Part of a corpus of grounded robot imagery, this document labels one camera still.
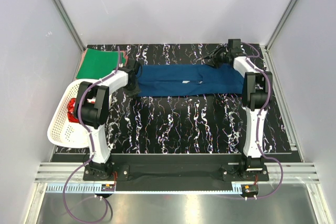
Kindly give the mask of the blue t shirt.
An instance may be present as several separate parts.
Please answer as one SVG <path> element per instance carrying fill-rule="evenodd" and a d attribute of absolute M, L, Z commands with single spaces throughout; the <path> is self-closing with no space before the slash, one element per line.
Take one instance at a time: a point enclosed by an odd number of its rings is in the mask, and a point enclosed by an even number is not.
<path fill-rule="evenodd" d="M 146 65 L 138 79 L 140 97 L 241 94 L 244 77 L 230 65 Z"/>

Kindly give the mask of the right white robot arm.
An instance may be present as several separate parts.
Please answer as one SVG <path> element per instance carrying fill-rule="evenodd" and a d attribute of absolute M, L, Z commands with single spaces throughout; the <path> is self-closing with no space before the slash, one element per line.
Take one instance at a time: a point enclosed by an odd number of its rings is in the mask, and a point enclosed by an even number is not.
<path fill-rule="evenodd" d="M 231 65 L 244 78 L 241 101 L 247 115 L 246 140 L 238 173 L 244 180 L 250 180 L 261 172 L 266 156 L 261 147 L 264 133 L 264 122 L 271 101 L 272 73 L 263 71 L 253 62 L 259 52 L 250 44 L 256 54 L 245 55 L 240 39 L 229 39 L 228 43 L 213 50 L 205 57 L 206 64 L 219 68 L 223 64 Z"/>

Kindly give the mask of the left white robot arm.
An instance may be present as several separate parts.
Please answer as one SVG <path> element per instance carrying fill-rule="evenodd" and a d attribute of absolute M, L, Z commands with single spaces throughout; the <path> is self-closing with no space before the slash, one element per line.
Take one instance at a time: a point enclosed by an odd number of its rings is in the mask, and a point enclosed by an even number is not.
<path fill-rule="evenodd" d="M 87 131 L 90 156 L 85 165 L 94 169 L 95 174 L 103 180 L 113 175 L 104 129 L 109 114 L 110 95 L 122 88 L 129 95 L 139 94 L 137 75 L 141 74 L 142 65 L 136 60 L 128 60 L 125 65 L 118 63 L 115 70 L 95 82 L 80 82 L 74 117 Z"/>

